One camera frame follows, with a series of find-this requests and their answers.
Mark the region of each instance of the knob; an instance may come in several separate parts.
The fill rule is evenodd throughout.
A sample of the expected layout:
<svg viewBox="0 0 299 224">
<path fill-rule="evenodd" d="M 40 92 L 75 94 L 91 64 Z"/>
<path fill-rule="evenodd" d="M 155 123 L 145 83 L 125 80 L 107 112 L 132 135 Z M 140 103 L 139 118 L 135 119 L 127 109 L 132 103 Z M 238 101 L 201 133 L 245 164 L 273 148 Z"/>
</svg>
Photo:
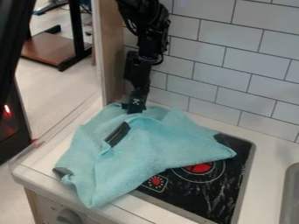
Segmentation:
<svg viewBox="0 0 299 224">
<path fill-rule="evenodd" d="M 84 224 L 78 214 L 67 208 L 61 211 L 57 217 L 57 221 L 59 224 Z"/>
</svg>

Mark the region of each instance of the black cooktop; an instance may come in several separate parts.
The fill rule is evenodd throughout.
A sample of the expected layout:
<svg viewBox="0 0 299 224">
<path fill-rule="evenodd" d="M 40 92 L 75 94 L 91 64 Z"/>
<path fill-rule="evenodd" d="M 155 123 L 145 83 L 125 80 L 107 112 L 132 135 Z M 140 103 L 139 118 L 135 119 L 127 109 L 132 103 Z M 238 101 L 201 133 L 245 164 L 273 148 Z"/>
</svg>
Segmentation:
<svg viewBox="0 0 299 224">
<path fill-rule="evenodd" d="M 231 136 L 215 139 L 237 153 L 234 158 L 169 169 L 137 190 L 218 224 L 230 224 L 248 167 L 252 145 Z"/>
</svg>

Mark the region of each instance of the wall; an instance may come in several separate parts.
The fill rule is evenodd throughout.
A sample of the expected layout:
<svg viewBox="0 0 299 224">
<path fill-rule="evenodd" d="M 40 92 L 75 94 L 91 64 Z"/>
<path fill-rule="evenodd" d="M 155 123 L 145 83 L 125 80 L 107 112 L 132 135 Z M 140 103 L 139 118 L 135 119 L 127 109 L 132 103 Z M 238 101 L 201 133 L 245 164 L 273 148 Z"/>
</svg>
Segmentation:
<svg viewBox="0 0 299 224">
<path fill-rule="evenodd" d="M 149 99 L 299 143 L 299 1 L 161 2 L 170 49 Z"/>
</svg>

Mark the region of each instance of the black frame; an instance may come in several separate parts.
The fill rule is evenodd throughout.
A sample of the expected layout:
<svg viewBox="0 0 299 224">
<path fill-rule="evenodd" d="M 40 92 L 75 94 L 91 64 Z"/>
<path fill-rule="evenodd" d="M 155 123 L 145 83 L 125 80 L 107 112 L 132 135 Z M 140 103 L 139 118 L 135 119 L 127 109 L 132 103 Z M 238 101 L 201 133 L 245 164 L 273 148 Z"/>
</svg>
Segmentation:
<svg viewBox="0 0 299 224">
<path fill-rule="evenodd" d="M 3 105 L 9 96 L 10 107 L 15 111 L 18 124 L 17 133 L 0 142 L 0 164 L 31 143 L 31 133 L 15 82 L 15 72 L 28 35 L 34 4 L 35 0 L 0 0 L 0 120 Z"/>
<path fill-rule="evenodd" d="M 35 0 L 0 0 L 0 117 L 14 81 L 34 4 Z"/>
</svg>

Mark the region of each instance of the wooden panel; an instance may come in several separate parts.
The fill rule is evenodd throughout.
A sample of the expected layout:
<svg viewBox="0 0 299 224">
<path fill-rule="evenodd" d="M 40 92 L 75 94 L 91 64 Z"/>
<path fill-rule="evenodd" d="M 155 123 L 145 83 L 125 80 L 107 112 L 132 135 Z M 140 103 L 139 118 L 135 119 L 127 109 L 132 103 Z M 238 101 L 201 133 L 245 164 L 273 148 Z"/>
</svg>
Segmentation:
<svg viewBox="0 0 299 224">
<path fill-rule="evenodd" d="M 53 66 L 75 55 L 73 40 L 42 32 L 24 42 L 22 56 Z"/>
<path fill-rule="evenodd" d="M 101 66 L 105 103 L 122 97 L 123 93 L 123 28 L 117 3 L 100 0 Z"/>
</svg>

